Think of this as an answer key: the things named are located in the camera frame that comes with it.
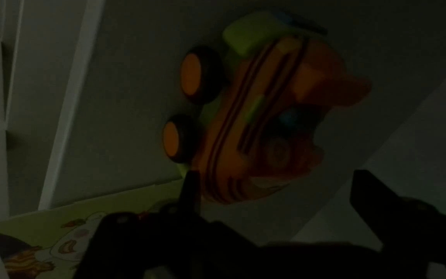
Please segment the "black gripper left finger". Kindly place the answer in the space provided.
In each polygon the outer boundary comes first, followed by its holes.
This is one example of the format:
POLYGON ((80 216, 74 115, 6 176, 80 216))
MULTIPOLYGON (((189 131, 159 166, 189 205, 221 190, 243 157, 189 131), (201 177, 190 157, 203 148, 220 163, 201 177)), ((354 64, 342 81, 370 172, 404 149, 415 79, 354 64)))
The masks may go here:
POLYGON ((72 279, 251 279, 254 244, 199 216, 199 174, 155 213, 103 217, 72 279))

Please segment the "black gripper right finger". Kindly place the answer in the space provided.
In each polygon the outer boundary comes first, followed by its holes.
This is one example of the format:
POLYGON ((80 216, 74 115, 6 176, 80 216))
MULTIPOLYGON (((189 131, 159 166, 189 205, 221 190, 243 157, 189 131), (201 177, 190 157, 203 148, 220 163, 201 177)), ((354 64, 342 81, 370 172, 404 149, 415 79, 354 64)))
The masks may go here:
POLYGON ((367 169, 353 172, 350 205, 382 244, 393 279, 427 279, 430 264, 446 269, 446 214, 398 196, 367 169))

